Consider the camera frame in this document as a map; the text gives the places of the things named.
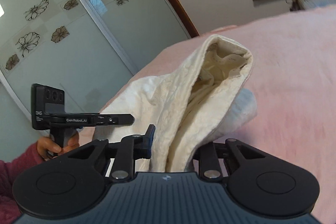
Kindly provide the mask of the person's left hand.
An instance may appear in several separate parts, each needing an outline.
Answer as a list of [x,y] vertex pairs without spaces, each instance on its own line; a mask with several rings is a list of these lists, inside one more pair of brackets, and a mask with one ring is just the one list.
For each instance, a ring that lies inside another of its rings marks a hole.
[[56,144],[52,139],[48,137],[41,137],[37,141],[37,152],[38,154],[45,160],[50,159],[49,152],[56,153],[57,155],[62,155],[69,151],[72,151],[78,148],[79,145],[79,133],[76,132],[68,141],[68,144],[61,148],[58,144]]

